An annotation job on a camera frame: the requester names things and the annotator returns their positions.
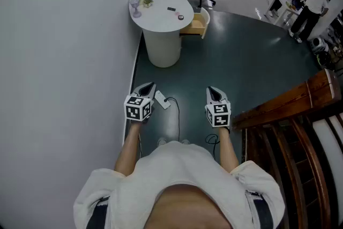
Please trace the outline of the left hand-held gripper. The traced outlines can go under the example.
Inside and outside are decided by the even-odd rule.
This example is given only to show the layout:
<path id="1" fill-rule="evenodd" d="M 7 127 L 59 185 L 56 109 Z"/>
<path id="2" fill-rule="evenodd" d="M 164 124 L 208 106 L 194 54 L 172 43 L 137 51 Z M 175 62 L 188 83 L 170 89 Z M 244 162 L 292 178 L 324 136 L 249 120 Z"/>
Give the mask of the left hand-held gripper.
<path id="1" fill-rule="evenodd" d="M 156 92 L 156 83 L 148 82 L 136 87 L 124 101 L 125 118 L 131 121 L 143 122 L 153 112 L 153 98 Z"/>

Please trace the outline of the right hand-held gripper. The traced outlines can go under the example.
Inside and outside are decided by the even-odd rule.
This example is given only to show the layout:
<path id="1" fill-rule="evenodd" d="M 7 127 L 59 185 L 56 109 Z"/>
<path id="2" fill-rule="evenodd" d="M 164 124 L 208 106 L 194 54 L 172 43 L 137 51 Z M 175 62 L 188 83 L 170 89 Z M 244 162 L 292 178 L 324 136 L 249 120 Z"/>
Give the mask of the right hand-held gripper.
<path id="1" fill-rule="evenodd" d="M 205 106 L 206 117 L 212 128 L 229 127 L 231 105 L 226 93 L 216 87 L 208 86 L 206 88 L 206 100 L 220 101 Z"/>

